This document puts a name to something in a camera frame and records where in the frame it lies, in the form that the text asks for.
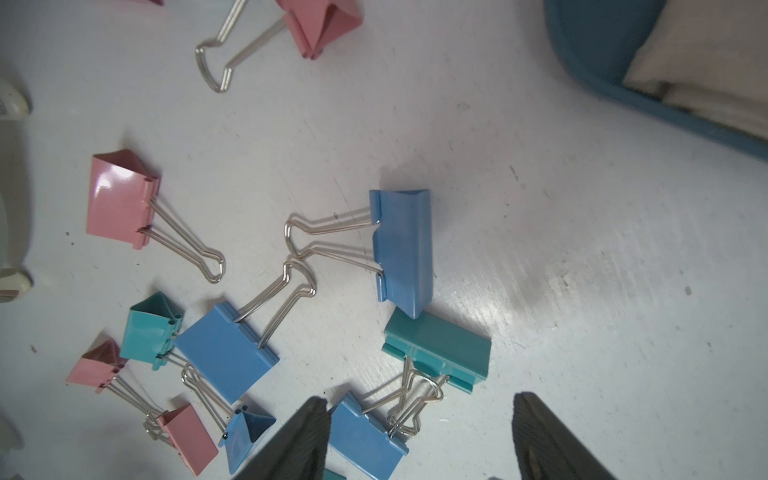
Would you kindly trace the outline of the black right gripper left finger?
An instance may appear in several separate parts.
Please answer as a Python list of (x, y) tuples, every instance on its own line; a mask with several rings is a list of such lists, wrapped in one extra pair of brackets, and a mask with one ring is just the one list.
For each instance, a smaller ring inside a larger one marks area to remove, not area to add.
[(322, 479), (331, 429), (327, 404), (307, 399), (234, 479)]

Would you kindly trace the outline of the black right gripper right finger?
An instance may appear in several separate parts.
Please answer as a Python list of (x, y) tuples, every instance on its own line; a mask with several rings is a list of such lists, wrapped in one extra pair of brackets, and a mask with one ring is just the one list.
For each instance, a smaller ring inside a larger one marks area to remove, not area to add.
[(514, 396), (512, 438), (522, 479), (616, 479), (533, 392)]

